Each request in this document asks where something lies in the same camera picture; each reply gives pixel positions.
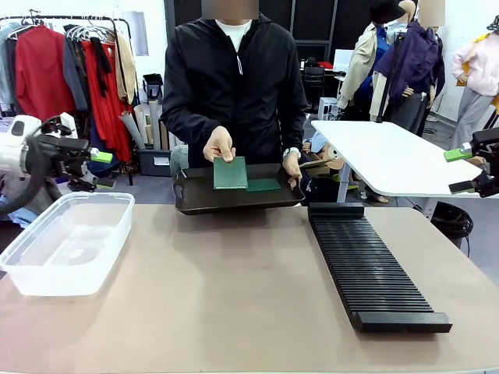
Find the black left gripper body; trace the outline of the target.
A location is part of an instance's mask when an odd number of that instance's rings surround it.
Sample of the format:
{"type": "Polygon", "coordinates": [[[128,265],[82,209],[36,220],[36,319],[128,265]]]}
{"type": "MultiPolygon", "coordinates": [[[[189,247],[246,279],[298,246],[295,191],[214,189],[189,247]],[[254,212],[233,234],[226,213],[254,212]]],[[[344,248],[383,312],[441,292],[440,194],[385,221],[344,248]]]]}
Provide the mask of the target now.
{"type": "Polygon", "coordinates": [[[50,176],[84,176],[83,164],[90,159],[90,145],[85,139],[39,135],[50,176]]]}

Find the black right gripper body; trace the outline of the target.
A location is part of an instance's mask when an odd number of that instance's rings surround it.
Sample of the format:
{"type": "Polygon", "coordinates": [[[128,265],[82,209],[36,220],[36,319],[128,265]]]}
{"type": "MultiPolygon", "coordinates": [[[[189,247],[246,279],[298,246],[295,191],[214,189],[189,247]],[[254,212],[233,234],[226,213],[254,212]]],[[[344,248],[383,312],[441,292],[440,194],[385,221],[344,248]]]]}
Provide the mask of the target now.
{"type": "Polygon", "coordinates": [[[498,148],[498,133],[498,127],[474,132],[470,142],[472,155],[491,159],[498,148]]]}

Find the person's right hand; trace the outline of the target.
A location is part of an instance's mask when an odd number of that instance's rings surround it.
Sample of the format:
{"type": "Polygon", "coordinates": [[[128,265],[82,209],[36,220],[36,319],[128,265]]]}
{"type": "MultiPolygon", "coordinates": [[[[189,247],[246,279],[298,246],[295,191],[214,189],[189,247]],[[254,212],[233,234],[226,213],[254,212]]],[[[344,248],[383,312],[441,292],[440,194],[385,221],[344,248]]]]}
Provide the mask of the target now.
{"type": "Polygon", "coordinates": [[[211,163],[216,157],[221,157],[230,163],[235,157],[235,148],[232,146],[232,138],[228,130],[223,126],[215,128],[203,148],[205,159],[211,163]]]}

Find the person's left hand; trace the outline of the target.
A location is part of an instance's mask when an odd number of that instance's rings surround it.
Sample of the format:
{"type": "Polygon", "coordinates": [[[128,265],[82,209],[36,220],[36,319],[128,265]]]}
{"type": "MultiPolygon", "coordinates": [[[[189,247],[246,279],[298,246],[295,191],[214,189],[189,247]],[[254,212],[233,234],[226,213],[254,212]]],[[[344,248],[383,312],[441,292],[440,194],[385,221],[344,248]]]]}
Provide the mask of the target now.
{"type": "Polygon", "coordinates": [[[282,162],[282,166],[288,174],[288,184],[291,189],[295,189],[302,181],[302,172],[299,168],[299,155],[292,151],[288,153],[282,162]]]}

